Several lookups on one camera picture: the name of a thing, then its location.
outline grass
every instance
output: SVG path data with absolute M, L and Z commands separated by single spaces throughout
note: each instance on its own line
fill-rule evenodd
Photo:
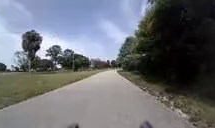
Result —
M 141 89 L 148 91 L 154 96 L 167 97 L 168 102 L 174 104 L 174 107 L 181 109 L 184 113 L 189 115 L 189 120 L 199 128 L 215 128 L 215 104 L 212 104 L 206 98 L 199 95 L 190 94 L 189 92 L 180 93 L 171 92 L 170 86 L 164 82 L 147 79 L 136 72 L 119 71 L 120 75 L 133 82 Z
M 64 73 L 0 74 L 0 109 L 63 87 L 101 70 Z

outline white cloud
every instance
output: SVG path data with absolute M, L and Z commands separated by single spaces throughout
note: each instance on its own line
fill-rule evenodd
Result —
M 30 11 L 17 0 L 0 0 L 0 15 L 11 20 L 32 20 Z
M 138 24 L 138 16 L 133 10 L 134 0 L 121 0 L 121 10 L 126 17 L 128 25 L 131 29 L 136 29 Z
M 123 43 L 125 38 L 128 36 L 127 33 L 123 32 L 117 25 L 109 20 L 102 19 L 100 20 L 99 25 L 106 35 L 116 44 Z
M 20 36 L 9 32 L 4 20 L 0 17 L 0 62 L 10 67 L 13 64 L 13 55 L 20 47 Z
M 57 35 L 49 32 L 42 32 L 43 42 L 41 44 L 41 49 L 38 51 L 38 55 L 42 58 L 47 58 L 46 50 L 53 45 L 60 45 L 62 49 L 72 49 L 76 53 L 83 54 L 90 58 L 104 58 L 106 56 L 104 47 L 87 37 L 80 37 L 77 39 L 62 39 Z
M 143 0 L 141 4 L 141 10 L 140 10 L 140 15 L 143 17 L 146 13 L 146 10 L 149 5 L 147 5 L 147 0 Z
M 77 39 L 62 39 L 47 31 L 38 31 L 43 37 L 41 49 L 37 55 L 41 58 L 47 58 L 46 50 L 53 45 L 60 45 L 62 49 L 72 49 L 76 53 L 86 55 L 90 58 L 105 58 L 107 53 L 105 52 L 104 46 L 94 40 L 81 36 Z M 5 63 L 9 68 L 14 64 L 14 53 L 21 48 L 21 34 L 15 34 L 10 32 L 6 26 L 4 19 L 0 17 L 0 62 Z

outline dirt shoulder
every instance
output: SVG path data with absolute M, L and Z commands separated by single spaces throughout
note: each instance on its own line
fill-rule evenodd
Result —
M 118 71 L 118 73 L 155 96 L 198 128 L 215 128 L 215 104 L 211 104 L 208 100 L 190 93 L 173 91 L 162 82 L 149 82 L 139 73 L 126 71 Z

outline asphalt road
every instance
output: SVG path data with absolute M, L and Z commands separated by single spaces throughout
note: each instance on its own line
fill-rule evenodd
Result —
M 96 74 L 0 110 L 0 128 L 194 128 L 116 71 Z

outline blue sky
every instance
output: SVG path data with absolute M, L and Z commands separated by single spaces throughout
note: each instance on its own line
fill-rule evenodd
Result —
M 0 0 L 0 62 L 14 64 L 21 35 L 43 36 L 37 53 L 54 44 L 90 58 L 115 59 L 126 36 L 137 29 L 146 0 Z

